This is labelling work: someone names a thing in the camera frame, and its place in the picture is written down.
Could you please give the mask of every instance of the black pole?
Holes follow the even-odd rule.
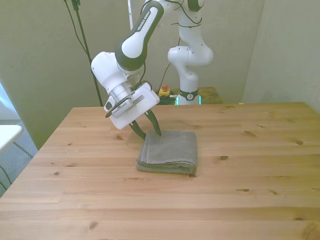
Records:
[[[92,59],[91,59],[91,56],[90,56],[90,52],[89,52],[89,48],[88,48],[88,44],[87,44],[87,40],[86,40],[86,36],[85,36],[85,32],[84,32],[84,28],[82,27],[80,15],[79,15],[79,7],[78,7],[78,5],[80,5],[80,0],[71,0],[71,1],[72,1],[73,9],[75,10],[75,13],[76,13],[76,17],[78,18],[78,22],[79,22],[79,26],[80,26],[80,30],[81,30],[81,34],[82,34],[82,38],[83,38],[83,43],[84,43],[84,47],[85,47],[85,50],[86,50],[86,53],[87,53],[87,57],[88,57],[88,60],[89,60],[89,63],[90,63],[90,70],[91,70]],[[100,106],[103,107],[101,94],[100,94],[100,90],[99,90],[99,85],[98,85],[98,80],[97,80],[96,76],[94,75],[94,73],[92,72],[92,70],[91,70],[91,74],[93,76],[93,81],[94,81],[96,93],[98,94]]]

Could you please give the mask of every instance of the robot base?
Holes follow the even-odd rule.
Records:
[[[201,105],[201,96],[196,96],[193,100],[189,101],[179,94],[176,99],[176,105]]]

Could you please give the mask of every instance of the corner of wall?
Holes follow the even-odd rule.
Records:
[[[252,60],[253,60],[253,56],[254,56],[254,53],[255,53],[256,45],[257,45],[257,39],[258,39],[259,33],[261,31],[261,23],[262,23],[262,18],[264,16],[264,12],[265,12],[265,5],[266,5],[266,0],[263,0],[263,5],[262,5],[262,8],[261,8],[261,13],[260,13],[260,18],[259,18],[258,29],[256,31],[254,45],[253,45],[253,48],[252,48],[252,51],[251,51],[250,64],[249,64],[249,67],[248,67],[247,72],[246,72],[246,80],[245,80],[245,84],[244,84],[244,88],[243,88],[243,92],[242,92],[242,97],[241,97],[242,102],[244,101],[244,96],[245,96],[245,92],[246,92],[246,88],[247,88],[247,84],[248,84],[249,73],[250,73],[250,69],[251,69],[251,66],[252,66]]]

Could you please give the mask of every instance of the wood grain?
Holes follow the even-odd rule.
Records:
[[[0,199],[2,240],[319,240],[320,116],[303,103],[156,106],[196,177],[136,170],[142,140],[74,108]],[[152,129],[146,117],[138,123]]]

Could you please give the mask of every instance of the red button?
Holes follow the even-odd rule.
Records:
[[[167,84],[163,84],[162,90],[163,90],[164,92],[168,91],[168,85],[167,85]]]

